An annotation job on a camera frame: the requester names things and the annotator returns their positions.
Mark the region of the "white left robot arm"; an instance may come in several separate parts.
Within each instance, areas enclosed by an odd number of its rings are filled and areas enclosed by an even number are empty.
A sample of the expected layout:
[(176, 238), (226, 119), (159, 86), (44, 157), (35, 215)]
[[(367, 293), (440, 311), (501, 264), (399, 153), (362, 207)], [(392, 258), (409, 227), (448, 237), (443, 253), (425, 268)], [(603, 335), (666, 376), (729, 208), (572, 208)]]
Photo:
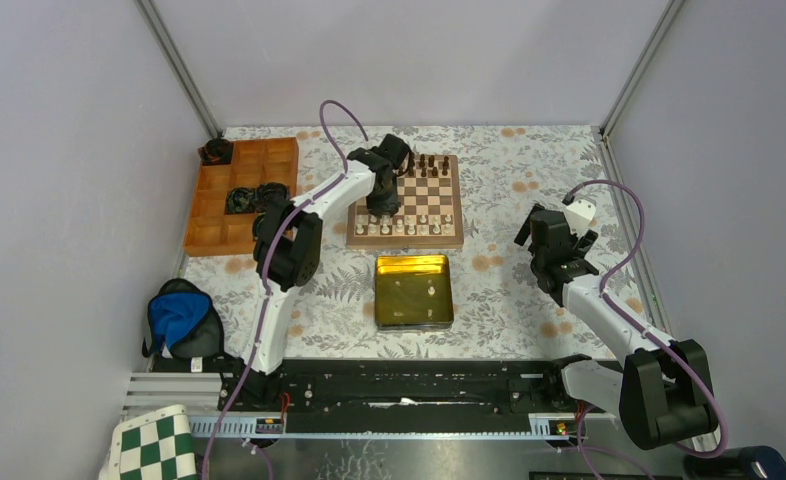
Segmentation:
[(371, 214), (381, 217), (399, 209), (397, 172), (413, 158), (410, 146), (388, 134), (378, 146), (357, 148), (346, 156), (347, 170), (292, 199), (271, 201), (258, 227), (254, 258), (264, 289), (254, 334), (242, 354), (258, 372), (241, 386), (241, 398), (257, 411), (278, 401), (279, 385), (267, 375), (282, 363), (286, 329), (299, 289), (320, 264), (323, 221), (364, 199)]

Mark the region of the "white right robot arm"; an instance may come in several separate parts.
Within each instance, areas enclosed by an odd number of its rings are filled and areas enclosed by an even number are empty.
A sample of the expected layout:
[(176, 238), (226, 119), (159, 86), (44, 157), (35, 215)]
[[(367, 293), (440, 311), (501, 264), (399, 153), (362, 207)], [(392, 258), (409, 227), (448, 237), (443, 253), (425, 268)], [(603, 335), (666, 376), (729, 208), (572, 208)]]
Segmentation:
[(603, 292), (599, 271), (585, 258), (598, 235), (578, 235), (571, 215), (536, 204), (514, 241), (531, 253), (540, 290), (583, 320), (620, 368), (586, 355), (554, 360), (542, 386), (546, 405), (566, 412), (579, 401), (592, 404), (617, 416), (644, 450), (718, 430), (704, 349), (694, 340), (673, 339)]

